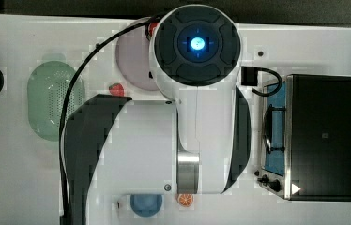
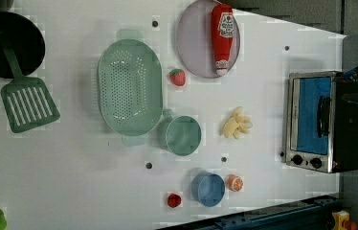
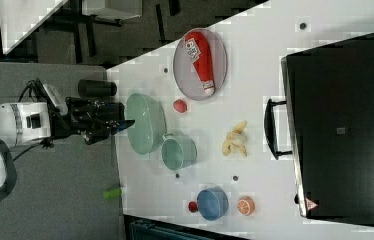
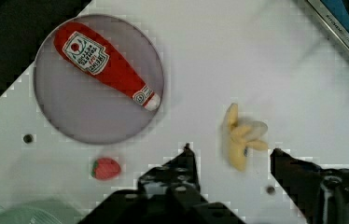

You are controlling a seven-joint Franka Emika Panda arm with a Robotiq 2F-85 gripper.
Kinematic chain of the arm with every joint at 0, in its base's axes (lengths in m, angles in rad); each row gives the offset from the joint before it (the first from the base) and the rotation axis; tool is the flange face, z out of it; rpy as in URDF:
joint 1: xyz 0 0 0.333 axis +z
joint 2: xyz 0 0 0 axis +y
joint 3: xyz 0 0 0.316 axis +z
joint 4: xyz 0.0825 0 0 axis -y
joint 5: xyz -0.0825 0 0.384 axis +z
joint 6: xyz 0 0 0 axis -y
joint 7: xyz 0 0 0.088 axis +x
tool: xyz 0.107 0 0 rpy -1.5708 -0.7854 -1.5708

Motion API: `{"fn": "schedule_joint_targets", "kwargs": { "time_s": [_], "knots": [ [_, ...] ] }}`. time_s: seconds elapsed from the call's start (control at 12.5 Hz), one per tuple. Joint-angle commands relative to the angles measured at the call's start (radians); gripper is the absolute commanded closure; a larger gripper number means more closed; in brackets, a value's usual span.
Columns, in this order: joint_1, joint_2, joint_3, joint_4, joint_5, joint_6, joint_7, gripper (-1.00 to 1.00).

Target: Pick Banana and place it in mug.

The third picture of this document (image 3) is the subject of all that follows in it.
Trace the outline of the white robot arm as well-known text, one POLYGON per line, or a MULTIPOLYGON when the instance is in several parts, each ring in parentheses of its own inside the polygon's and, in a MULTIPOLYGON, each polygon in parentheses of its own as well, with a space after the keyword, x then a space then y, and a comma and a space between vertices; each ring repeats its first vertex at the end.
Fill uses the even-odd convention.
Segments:
POLYGON ((50 148, 53 142, 80 135, 88 145, 107 139, 133 126, 124 117, 124 105, 68 97, 61 104, 51 100, 0 104, 0 201, 8 197, 17 182, 15 147, 30 150, 50 148))

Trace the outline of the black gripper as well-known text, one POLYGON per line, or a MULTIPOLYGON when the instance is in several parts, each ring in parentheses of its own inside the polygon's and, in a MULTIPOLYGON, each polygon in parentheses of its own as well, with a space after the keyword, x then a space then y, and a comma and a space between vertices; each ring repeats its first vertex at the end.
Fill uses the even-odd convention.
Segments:
POLYGON ((53 140, 72 135, 83 137, 87 145, 109 138, 134 125, 134 120, 125 120, 122 103, 67 97, 66 115, 54 114, 51 118, 53 140))

